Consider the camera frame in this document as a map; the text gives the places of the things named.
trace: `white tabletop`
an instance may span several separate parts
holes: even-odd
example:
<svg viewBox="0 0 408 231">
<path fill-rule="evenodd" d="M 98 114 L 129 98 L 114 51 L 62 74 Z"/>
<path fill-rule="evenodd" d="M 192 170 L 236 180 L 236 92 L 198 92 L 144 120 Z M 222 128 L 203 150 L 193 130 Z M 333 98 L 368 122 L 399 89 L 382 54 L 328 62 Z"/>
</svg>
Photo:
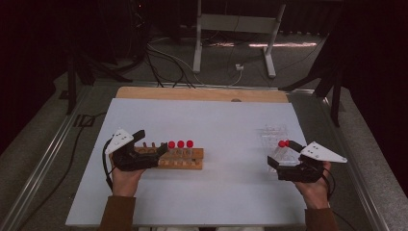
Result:
<svg viewBox="0 0 408 231">
<path fill-rule="evenodd" d="M 304 223 L 304 201 L 292 182 L 267 171 L 260 132 L 285 124 L 306 144 L 290 103 L 113 99 L 66 225 L 97 226 L 107 197 L 102 148 L 118 129 L 143 129 L 147 143 L 194 141 L 202 170 L 148 169 L 136 194 L 137 226 L 274 226 Z"/>
</svg>

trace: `white metal stand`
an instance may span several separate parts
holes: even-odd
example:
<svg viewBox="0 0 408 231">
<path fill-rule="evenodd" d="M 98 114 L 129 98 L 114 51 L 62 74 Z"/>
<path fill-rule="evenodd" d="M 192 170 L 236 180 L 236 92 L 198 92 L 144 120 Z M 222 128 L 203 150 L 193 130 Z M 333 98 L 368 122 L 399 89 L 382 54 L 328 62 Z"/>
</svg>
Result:
<svg viewBox="0 0 408 231">
<path fill-rule="evenodd" d="M 265 62 L 268 69 L 268 76 L 273 78 L 276 76 L 273 66 L 272 57 L 270 55 L 276 35 L 279 30 L 279 25 L 282 19 L 286 5 L 282 4 L 279 7 L 278 15 L 275 18 L 271 17 L 252 17 L 252 16 L 237 16 L 237 15 L 222 15 L 222 14 L 206 14 L 201 13 L 201 0 L 198 0 L 197 11 L 197 37 L 195 44 L 194 62 L 192 70 L 194 73 L 199 73 L 201 68 L 201 31 L 234 31 L 248 33 L 270 34 L 268 47 L 264 48 Z"/>
</svg>

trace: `brown sleeve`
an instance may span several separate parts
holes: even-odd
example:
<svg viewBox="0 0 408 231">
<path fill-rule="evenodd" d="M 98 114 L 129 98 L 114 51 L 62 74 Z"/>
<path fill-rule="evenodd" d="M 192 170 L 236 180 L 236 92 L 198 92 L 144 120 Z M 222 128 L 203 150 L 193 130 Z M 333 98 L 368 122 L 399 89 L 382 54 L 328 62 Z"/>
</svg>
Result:
<svg viewBox="0 0 408 231">
<path fill-rule="evenodd" d="M 135 203 L 134 197 L 109 196 L 98 230 L 132 230 Z"/>
<path fill-rule="evenodd" d="M 331 209 L 307 209 L 305 212 L 308 231 L 339 230 Z"/>
</svg>

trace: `wooden test tube rack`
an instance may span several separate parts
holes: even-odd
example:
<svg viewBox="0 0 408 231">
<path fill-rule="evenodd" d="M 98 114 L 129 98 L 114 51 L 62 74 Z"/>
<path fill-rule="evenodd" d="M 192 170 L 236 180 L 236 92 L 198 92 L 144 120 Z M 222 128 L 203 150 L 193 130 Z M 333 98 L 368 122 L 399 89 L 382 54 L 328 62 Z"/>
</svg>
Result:
<svg viewBox="0 0 408 231">
<path fill-rule="evenodd" d="M 152 143 L 151 147 L 147 147 L 143 144 L 143 147 L 136 146 L 135 151 L 140 154 L 154 153 L 156 152 L 156 145 Z M 159 166 L 156 168 L 163 169 L 195 169 L 201 170 L 203 168 L 204 149 L 203 148 L 191 148 L 192 154 L 189 155 L 188 149 L 183 149 L 183 156 L 177 155 L 178 148 L 174 148 L 174 154 L 170 155 L 169 152 L 165 153 L 159 160 Z"/>
</svg>

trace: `human hand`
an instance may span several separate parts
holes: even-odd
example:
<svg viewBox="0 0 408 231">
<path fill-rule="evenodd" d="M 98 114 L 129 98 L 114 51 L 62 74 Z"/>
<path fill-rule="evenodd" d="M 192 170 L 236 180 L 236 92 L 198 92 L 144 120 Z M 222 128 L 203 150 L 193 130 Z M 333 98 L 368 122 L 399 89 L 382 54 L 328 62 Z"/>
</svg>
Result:
<svg viewBox="0 0 408 231">
<path fill-rule="evenodd" d="M 136 190 L 138 189 L 139 180 L 141 175 L 146 171 L 146 169 L 134 170 L 134 171 L 122 171 L 117 167 L 114 167 L 114 162 L 112 161 L 112 153 L 109 154 L 112 164 L 112 177 L 114 182 L 113 195 L 117 196 L 135 196 Z"/>
<path fill-rule="evenodd" d="M 327 170 L 323 172 L 323 175 L 327 178 L 330 170 L 330 162 L 323 162 L 323 167 Z M 327 198 L 328 186 L 321 177 L 315 183 L 301 183 L 294 182 L 297 189 L 303 195 L 306 207 L 308 209 L 325 209 L 329 208 L 329 202 Z"/>
</svg>

